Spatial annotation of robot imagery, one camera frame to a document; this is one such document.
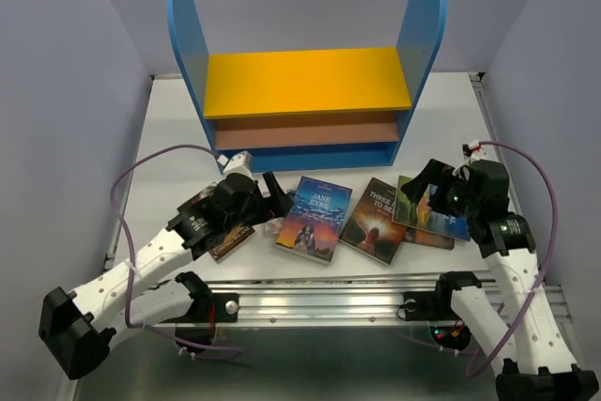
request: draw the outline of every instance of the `jane eyre book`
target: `jane eyre book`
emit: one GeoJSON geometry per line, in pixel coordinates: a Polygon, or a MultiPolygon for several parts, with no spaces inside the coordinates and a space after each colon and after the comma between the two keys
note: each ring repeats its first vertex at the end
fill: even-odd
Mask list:
{"type": "Polygon", "coordinates": [[[434,185],[428,185],[418,204],[412,204],[408,200],[401,187],[410,180],[410,177],[398,177],[393,222],[451,239],[470,241],[470,231],[465,218],[442,215],[428,206],[430,196],[436,192],[434,185]]]}
{"type": "Polygon", "coordinates": [[[277,246],[292,254],[330,265],[347,214],[352,190],[302,177],[294,206],[285,217],[277,246]]]}
{"type": "Polygon", "coordinates": [[[372,178],[355,207],[340,241],[390,265],[407,227],[393,223],[394,186],[372,178]]]}

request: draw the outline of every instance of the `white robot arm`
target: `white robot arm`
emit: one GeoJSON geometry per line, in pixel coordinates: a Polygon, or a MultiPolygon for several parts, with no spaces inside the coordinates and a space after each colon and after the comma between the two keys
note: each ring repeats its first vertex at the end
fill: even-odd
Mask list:
{"type": "MultiPolygon", "coordinates": [[[[544,273],[539,274],[528,223],[508,210],[506,168],[482,160],[478,143],[463,148],[463,165],[453,168],[431,160],[401,190],[417,203],[433,184],[437,189],[429,206],[437,213],[468,220],[470,235],[499,285],[512,325],[508,328],[492,309],[470,272],[442,274],[431,296],[422,294],[420,301],[414,300],[406,319],[419,310],[420,319],[427,319],[428,309],[436,311],[435,320],[462,319],[495,372],[499,399],[590,399],[599,390],[596,376],[578,367],[562,339],[541,285],[544,273]]],[[[407,294],[406,304],[410,299],[407,294]]]]}
{"type": "Polygon", "coordinates": [[[183,316],[195,303],[208,302],[210,295],[193,273],[181,273],[174,282],[131,302],[145,290],[222,243],[233,228],[287,214],[292,199],[273,173],[263,175],[270,191],[263,197],[252,179],[250,161],[247,152],[234,156],[223,170],[225,179],[181,205],[177,216],[136,253],[135,267],[126,260],[69,292],[58,287],[46,295],[39,337],[69,378],[81,378],[98,367],[112,347],[135,333],[132,325],[152,326],[183,316]]]}

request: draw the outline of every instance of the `book cover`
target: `book cover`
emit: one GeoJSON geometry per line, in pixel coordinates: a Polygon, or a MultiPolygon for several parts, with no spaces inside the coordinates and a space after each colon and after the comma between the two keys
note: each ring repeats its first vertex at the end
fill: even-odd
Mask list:
{"type": "Polygon", "coordinates": [[[455,248],[455,240],[442,235],[431,234],[423,230],[417,230],[413,227],[408,227],[403,241],[407,243],[421,244],[433,248],[447,249],[452,251],[455,248]]]}
{"type": "Polygon", "coordinates": [[[239,225],[227,234],[222,244],[214,247],[208,251],[208,253],[213,257],[213,260],[215,260],[216,263],[219,263],[228,255],[231,255],[232,251],[240,246],[242,242],[249,238],[253,233],[254,229],[249,225],[239,225]]]}
{"type": "Polygon", "coordinates": [[[394,201],[393,222],[407,225],[414,229],[451,239],[470,240],[468,222],[465,218],[442,215],[428,206],[430,196],[436,192],[434,185],[428,185],[424,196],[418,204],[412,204],[401,191],[401,187],[411,180],[410,177],[399,176],[394,201]]]}
{"type": "Polygon", "coordinates": [[[330,265],[347,214],[352,190],[302,177],[294,206],[285,217],[277,246],[301,257],[330,265]]]}
{"type": "Polygon", "coordinates": [[[390,265],[407,227],[393,223],[396,189],[372,178],[340,235],[340,241],[390,265]]]}

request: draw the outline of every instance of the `screw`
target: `screw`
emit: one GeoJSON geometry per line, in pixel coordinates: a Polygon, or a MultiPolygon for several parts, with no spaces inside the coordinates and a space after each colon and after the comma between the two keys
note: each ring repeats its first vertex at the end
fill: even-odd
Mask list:
{"type": "Polygon", "coordinates": [[[225,311],[229,315],[233,315],[238,311],[238,303],[235,301],[228,301],[225,303],[225,311]]]}
{"type": "Polygon", "coordinates": [[[416,304],[417,304],[417,302],[415,300],[412,300],[412,299],[405,300],[405,312],[411,312],[411,313],[415,312],[417,310],[415,307],[416,304]]]}

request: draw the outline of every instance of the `purple cable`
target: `purple cable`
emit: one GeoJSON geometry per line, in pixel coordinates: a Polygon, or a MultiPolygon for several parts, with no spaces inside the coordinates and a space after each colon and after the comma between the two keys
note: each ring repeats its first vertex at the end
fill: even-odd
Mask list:
{"type": "MultiPolygon", "coordinates": [[[[535,288],[538,288],[543,283],[543,280],[545,279],[545,275],[547,274],[548,267],[550,266],[551,259],[553,257],[553,251],[555,249],[555,236],[557,234],[557,224],[559,221],[558,220],[557,198],[555,197],[555,192],[553,191],[551,181],[548,179],[547,173],[545,173],[545,170],[543,169],[543,167],[532,156],[530,156],[523,150],[518,149],[517,147],[504,145],[504,144],[497,143],[494,141],[481,141],[480,145],[481,146],[482,145],[490,145],[490,146],[503,147],[505,149],[509,149],[509,150],[515,152],[516,154],[521,155],[526,160],[528,160],[530,163],[532,163],[532,165],[536,168],[538,173],[543,178],[545,185],[547,186],[548,195],[551,199],[551,218],[552,219],[551,219],[551,233],[549,235],[548,247],[547,247],[547,255],[545,256],[545,261],[543,262],[541,269],[538,272],[538,276],[534,280],[534,284],[532,284],[531,292],[526,297],[526,300],[524,300],[524,303],[522,304],[521,308],[519,309],[519,312],[516,315],[516,319],[514,320],[512,325],[509,327],[509,329],[507,330],[505,335],[498,342],[498,344],[494,347],[494,349],[490,352],[490,354],[486,358],[485,362],[478,369],[476,369],[473,372],[471,372],[471,367],[472,367],[473,363],[475,362],[476,356],[480,353],[481,349],[479,348],[478,351],[476,352],[476,355],[474,355],[471,358],[470,363],[468,364],[468,368],[466,368],[466,376],[468,378],[477,378],[487,369],[487,367],[490,365],[490,363],[497,357],[497,355],[501,352],[502,348],[507,344],[510,337],[514,334],[514,332],[517,330],[517,327],[524,319],[524,316],[526,315],[526,312],[530,308],[530,304],[532,304],[532,300],[534,299],[535,293],[532,290],[534,290],[535,288]]],[[[502,308],[503,308],[503,304],[501,305],[498,312],[500,312],[502,310],[502,308]]]]}
{"type": "MultiPolygon", "coordinates": [[[[171,152],[172,150],[178,150],[178,149],[202,150],[202,151],[205,151],[208,154],[212,155],[215,158],[215,160],[217,160],[219,158],[219,154],[213,152],[212,150],[210,150],[209,148],[204,147],[204,146],[177,145],[177,146],[167,147],[163,150],[159,150],[153,154],[150,154],[147,157],[144,157],[139,162],[134,163],[128,170],[121,173],[116,178],[115,182],[113,182],[113,185],[111,186],[111,191],[110,191],[111,209],[113,210],[113,213],[115,214],[115,216],[121,223],[121,227],[123,227],[123,232],[125,233],[125,237],[128,242],[128,251],[129,251],[129,255],[130,255],[130,262],[134,267],[135,267],[135,247],[133,245],[133,237],[131,236],[130,227],[128,226],[128,223],[125,220],[125,217],[119,211],[119,205],[116,202],[116,187],[125,178],[125,176],[127,174],[129,174],[135,168],[140,166],[142,163],[146,163],[149,160],[154,159],[155,157],[159,157],[162,154],[166,154],[167,152],[171,152]]],[[[134,277],[135,277],[135,274],[134,274],[133,270],[130,269],[130,272],[128,274],[128,286],[125,291],[125,325],[128,328],[130,328],[130,329],[146,329],[147,331],[155,332],[158,335],[162,335],[163,337],[166,337],[170,340],[173,340],[174,342],[179,343],[180,345],[183,345],[184,347],[197,347],[197,348],[201,348],[201,349],[223,351],[223,352],[229,353],[229,354],[219,355],[219,356],[205,356],[204,354],[201,354],[199,356],[196,356],[195,357],[196,359],[229,360],[229,359],[235,359],[242,354],[243,351],[239,347],[213,347],[213,346],[199,345],[197,343],[190,342],[188,340],[182,340],[181,338],[175,337],[174,335],[170,334],[169,332],[164,332],[162,329],[157,328],[155,326],[131,323],[131,298],[132,298],[132,292],[133,292],[133,278],[134,277]]]]}

